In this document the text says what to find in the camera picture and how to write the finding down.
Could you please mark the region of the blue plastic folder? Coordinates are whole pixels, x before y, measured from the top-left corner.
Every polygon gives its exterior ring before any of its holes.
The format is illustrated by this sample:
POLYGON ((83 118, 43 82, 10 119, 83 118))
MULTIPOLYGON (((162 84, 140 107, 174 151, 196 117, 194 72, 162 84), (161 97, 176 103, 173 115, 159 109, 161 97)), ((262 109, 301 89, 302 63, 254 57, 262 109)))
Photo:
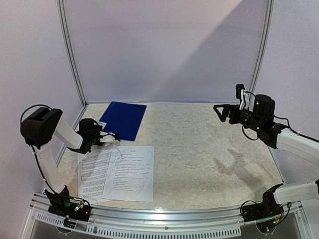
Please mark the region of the blue plastic folder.
POLYGON ((117 133, 121 140, 135 141, 146 105, 111 102, 98 123, 104 131, 117 133))

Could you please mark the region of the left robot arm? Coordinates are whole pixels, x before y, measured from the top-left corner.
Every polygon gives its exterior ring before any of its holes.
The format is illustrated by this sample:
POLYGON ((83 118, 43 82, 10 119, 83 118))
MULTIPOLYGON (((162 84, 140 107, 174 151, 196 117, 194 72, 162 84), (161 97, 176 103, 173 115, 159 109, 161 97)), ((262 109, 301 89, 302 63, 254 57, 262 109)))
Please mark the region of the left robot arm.
POLYGON ((37 108, 32 114, 20 117, 20 133, 25 143, 31 147, 37 167, 46 185, 48 198, 57 197, 55 208, 63 216, 70 216, 74 212, 74 205, 67 199, 70 198, 67 186, 62 181, 57 170, 52 152, 51 140, 55 136, 65 146, 76 153, 86 154, 91 152, 94 145, 102 146, 106 142, 104 137, 109 136, 93 119, 83 119, 75 131, 63 118, 61 109, 38 104, 27 108, 24 113, 32 108, 37 108))

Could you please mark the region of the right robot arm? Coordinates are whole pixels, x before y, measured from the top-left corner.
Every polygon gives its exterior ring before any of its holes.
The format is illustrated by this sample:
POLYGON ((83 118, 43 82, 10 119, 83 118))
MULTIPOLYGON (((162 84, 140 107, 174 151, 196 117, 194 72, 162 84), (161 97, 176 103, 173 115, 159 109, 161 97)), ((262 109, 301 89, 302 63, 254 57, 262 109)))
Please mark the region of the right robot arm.
MULTIPOLYGON (((276 123, 275 101, 266 95, 255 95, 253 109, 248 109, 247 91, 238 94, 240 104, 214 105, 221 122, 241 124, 242 129, 251 129, 267 146, 280 149, 318 166, 319 142, 292 130, 289 124, 276 123)), ((263 194, 262 202, 258 205, 258 213, 268 217, 278 206, 300 200, 317 200, 319 198, 318 180, 308 183, 279 184, 263 194)))

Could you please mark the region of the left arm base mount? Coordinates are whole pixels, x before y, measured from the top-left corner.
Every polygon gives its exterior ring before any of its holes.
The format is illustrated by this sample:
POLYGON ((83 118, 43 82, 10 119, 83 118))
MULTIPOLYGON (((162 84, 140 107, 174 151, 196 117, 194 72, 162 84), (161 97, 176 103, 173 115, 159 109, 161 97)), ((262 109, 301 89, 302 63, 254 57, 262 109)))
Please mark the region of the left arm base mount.
POLYGON ((72 197, 67 191, 57 194, 44 190, 44 194, 50 201, 48 211, 51 214, 83 222, 89 221, 92 207, 87 200, 72 197))

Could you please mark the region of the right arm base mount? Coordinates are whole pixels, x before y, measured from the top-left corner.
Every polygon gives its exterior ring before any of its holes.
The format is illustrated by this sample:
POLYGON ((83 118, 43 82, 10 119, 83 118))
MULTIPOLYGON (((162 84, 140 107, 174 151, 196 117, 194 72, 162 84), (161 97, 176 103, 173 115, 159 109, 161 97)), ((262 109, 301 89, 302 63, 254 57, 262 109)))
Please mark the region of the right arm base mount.
POLYGON ((264 235, 268 235, 272 234, 276 227, 288 216, 292 203, 288 202, 286 206, 288 211, 285 213, 282 205, 273 204, 269 206, 247 200, 240 206, 240 214, 245 223, 255 221, 257 230, 264 235))

